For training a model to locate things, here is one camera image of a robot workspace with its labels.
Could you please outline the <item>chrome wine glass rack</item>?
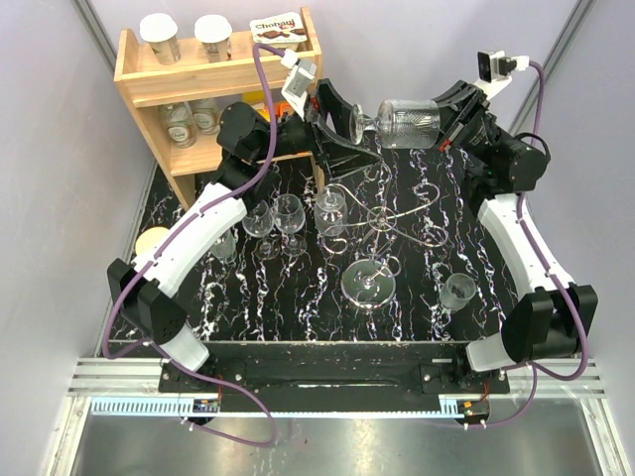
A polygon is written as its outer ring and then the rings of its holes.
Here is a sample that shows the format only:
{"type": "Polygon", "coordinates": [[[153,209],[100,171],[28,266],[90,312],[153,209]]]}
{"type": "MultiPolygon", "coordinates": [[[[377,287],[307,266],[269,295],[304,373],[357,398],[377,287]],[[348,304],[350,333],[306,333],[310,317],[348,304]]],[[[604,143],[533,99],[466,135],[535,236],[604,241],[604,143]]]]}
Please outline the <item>chrome wine glass rack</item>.
{"type": "Polygon", "coordinates": [[[338,236],[327,237],[318,232],[319,241],[325,251],[331,255],[347,253],[353,247],[353,230],[363,227],[368,229],[361,241],[369,244],[369,250],[341,273],[342,296],[349,304],[364,311],[381,308],[396,294],[396,278],[402,271],[399,259],[389,253],[396,238],[405,238],[425,248],[438,248],[447,242],[447,232],[433,223],[424,224],[421,237],[413,236],[398,226],[401,218],[424,211],[438,202],[441,197],[440,189],[432,183],[422,184],[423,203],[410,210],[398,212],[385,201],[376,206],[367,206],[342,183],[333,182],[327,185],[336,185],[343,191],[348,214],[344,230],[338,236]]]}

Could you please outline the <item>round yellow wooden coaster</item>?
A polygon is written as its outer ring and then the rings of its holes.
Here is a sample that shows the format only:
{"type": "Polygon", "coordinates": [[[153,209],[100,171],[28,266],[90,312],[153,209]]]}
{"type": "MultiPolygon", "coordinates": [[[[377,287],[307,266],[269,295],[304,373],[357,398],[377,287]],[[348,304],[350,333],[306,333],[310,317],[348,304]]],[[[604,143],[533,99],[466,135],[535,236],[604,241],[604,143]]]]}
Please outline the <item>round yellow wooden coaster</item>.
{"type": "Polygon", "coordinates": [[[143,255],[160,244],[168,235],[169,229],[162,226],[151,227],[142,232],[135,241],[135,254],[143,255]]]}

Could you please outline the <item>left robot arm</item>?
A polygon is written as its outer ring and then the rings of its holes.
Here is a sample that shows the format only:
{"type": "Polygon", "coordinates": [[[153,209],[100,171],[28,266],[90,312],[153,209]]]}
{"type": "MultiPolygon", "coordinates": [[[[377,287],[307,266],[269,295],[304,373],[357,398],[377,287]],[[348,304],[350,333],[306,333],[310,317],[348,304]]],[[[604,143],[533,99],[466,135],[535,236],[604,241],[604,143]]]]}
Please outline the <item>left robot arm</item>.
{"type": "Polygon", "coordinates": [[[217,137],[222,160],[199,199],[165,238],[134,263],[116,259],[107,269],[112,316],[122,316],[180,365],[181,380],[194,392],[212,386],[215,369],[174,297],[221,235],[269,195],[276,182],[273,160],[309,152],[333,179],[379,161],[378,154],[360,145],[360,106],[346,102],[329,80],[319,80],[316,91],[299,101],[298,111],[270,120],[245,102],[227,106],[217,137]]]}

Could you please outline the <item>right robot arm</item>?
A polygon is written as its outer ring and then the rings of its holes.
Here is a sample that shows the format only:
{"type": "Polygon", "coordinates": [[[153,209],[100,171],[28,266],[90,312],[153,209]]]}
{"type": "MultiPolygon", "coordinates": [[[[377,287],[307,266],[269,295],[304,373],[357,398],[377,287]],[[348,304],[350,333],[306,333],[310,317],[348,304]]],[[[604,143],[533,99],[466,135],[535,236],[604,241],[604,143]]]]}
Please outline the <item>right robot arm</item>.
{"type": "Polygon", "coordinates": [[[518,297],[500,330],[469,343],[466,359],[452,366],[451,380],[465,393],[482,386],[487,371],[573,354],[585,363],[598,305],[594,288],[577,284],[559,264],[527,208],[526,194],[551,160],[548,145],[536,134],[502,129],[489,111],[490,95],[460,80],[435,99],[434,146],[442,152],[457,147],[477,159],[465,172],[463,201],[494,240],[518,297]]]}

